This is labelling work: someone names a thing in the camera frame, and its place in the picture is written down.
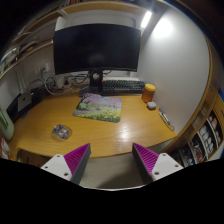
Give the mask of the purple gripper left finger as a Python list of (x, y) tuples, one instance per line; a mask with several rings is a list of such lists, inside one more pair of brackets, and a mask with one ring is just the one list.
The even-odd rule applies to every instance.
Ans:
[(79, 185), (90, 155), (90, 144), (85, 144), (66, 155), (56, 154), (42, 169)]

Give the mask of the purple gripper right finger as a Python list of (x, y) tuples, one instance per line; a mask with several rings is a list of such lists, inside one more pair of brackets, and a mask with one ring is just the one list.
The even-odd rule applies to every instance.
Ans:
[(157, 154), (137, 143), (132, 144), (132, 154), (144, 184), (182, 169), (182, 166), (167, 153)]

